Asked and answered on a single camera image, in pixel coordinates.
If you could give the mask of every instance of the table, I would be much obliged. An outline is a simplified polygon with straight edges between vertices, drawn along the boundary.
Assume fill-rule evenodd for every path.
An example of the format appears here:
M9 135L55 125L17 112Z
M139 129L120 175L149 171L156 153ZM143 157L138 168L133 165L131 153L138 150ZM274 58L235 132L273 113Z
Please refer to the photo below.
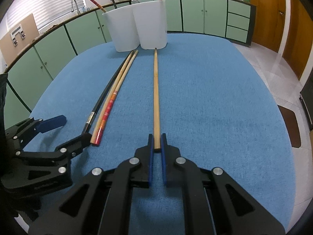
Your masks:
M94 167L115 168L153 133L154 51L138 49L100 147L72 160L74 183ZM63 114L66 125L37 135L25 150L53 151L79 135L127 54L106 43L70 61L31 114ZM291 144L271 93L250 63L228 40L185 33L168 35L158 63L161 133L168 144L201 168L222 167L287 228L295 198ZM66 191L43 197L42 211ZM134 189L129 234L184 234L181 192L163 186L160 154L154 156L152 188Z

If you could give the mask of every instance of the window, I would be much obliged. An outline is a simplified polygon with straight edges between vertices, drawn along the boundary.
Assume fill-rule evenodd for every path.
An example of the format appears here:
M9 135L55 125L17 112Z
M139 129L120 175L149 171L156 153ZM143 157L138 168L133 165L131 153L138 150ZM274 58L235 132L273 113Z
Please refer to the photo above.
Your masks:
M83 0L76 1L79 8L84 6ZM6 14L7 28L11 29L33 13L37 28L40 29L69 13L71 8L71 0L14 0Z

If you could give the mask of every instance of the silver screw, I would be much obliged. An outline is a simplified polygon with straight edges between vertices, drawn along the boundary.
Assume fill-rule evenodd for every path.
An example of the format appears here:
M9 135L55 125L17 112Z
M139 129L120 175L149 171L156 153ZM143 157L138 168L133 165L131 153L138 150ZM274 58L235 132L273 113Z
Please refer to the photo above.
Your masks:
M221 168L219 168L219 167L216 167L216 168L213 169L213 173L215 175L222 175L223 174L223 170Z
M130 162L130 164L135 165L135 164L139 163L139 159L137 157L132 157L129 159L129 162Z
M177 158L176 158L176 162L177 162L178 164L184 164L184 163L186 162L186 159L183 158L183 157L177 157Z
M66 168L65 167L60 167L58 169L58 171L62 174L62 173L65 173L66 172Z
M100 168L94 168L94 169L91 171L91 173L92 173L93 175L95 175L95 176L100 175L101 172L102 172L102 169L100 169Z

